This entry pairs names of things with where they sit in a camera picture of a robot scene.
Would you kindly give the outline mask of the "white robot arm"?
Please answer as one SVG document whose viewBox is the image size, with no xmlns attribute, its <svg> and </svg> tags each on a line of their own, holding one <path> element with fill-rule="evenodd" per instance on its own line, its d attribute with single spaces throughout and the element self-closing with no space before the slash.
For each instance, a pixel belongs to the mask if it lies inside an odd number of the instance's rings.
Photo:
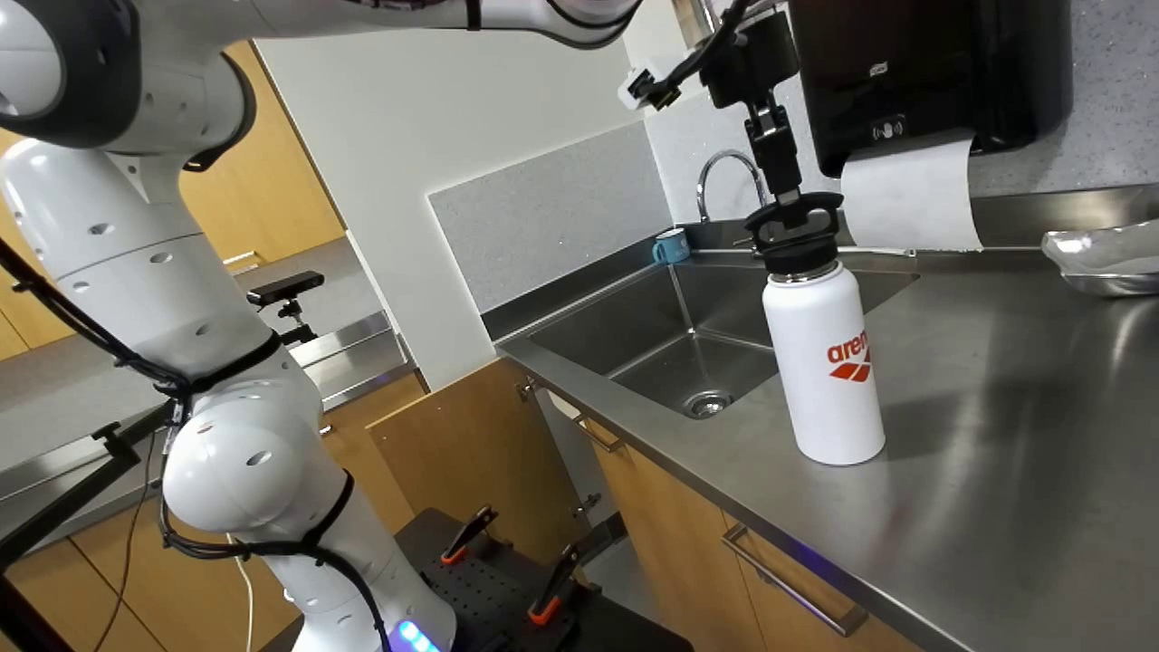
<svg viewBox="0 0 1159 652">
<path fill-rule="evenodd" d="M 457 612 L 317 441 L 323 399 L 180 199 L 251 131 L 229 46 L 358 30 L 617 40 L 646 0 L 0 0 L 5 203 L 58 302 L 174 399 L 164 504 L 257 555 L 303 652 L 450 652 Z"/>
</svg>

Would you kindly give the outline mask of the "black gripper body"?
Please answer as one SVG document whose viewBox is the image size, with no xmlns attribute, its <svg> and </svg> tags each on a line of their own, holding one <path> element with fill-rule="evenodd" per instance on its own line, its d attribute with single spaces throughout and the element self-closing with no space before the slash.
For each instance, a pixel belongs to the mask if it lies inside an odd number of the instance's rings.
<svg viewBox="0 0 1159 652">
<path fill-rule="evenodd" d="M 716 30 L 702 51 L 698 81 L 716 109 L 747 109 L 747 138 L 765 143 L 786 127 L 775 89 L 800 68 L 788 19 L 769 10 Z"/>
</svg>

